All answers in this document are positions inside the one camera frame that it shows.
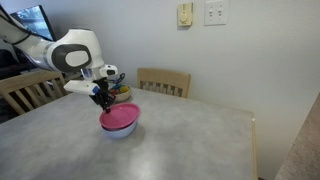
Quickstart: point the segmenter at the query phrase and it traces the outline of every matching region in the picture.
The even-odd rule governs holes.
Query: screen
[[[20,10],[11,16],[33,33],[55,41],[50,23],[41,5]]]

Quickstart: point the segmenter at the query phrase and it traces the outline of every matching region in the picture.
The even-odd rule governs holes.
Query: chair backrest
[[[188,97],[191,75],[182,72],[139,68],[137,71],[137,87],[140,89]]]
[[[0,80],[0,93],[19,114],[24,114],[67,93],[61,73],[35,71]]]

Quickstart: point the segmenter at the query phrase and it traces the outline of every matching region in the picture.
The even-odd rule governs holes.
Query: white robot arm
[[[93,31],[71,29],[60,40],[51,42],[25,29],[0,4],[0,38],[22,50],[38,67],[61,72],[81,71],[84,81],[70,81],[65,89],[95,96],[108,91],[105,77],[118,74],[117,67],[105,65]]]

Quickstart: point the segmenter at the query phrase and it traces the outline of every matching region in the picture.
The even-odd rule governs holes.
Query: white bowl
[[[128,86],[129,90],[125,93],[115,95],[116,96],[115,102],[125,101],[131,96],[131,87],[129,85],[125,85],[125,86]]]
[[[103,128],[106,134],[114,139],[120,139],[129,136],[136,128],[138,121],[135,120],[130,126],[120,129],[120,130],[115,130],[115,131],[108,131],[107,129]]]

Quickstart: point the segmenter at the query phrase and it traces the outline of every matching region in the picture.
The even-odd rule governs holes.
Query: gray table
[[[0,179],[254,179],[252,113],[133,88],[129,137],[108,138],[101,109],[69,94],[0,125]]]

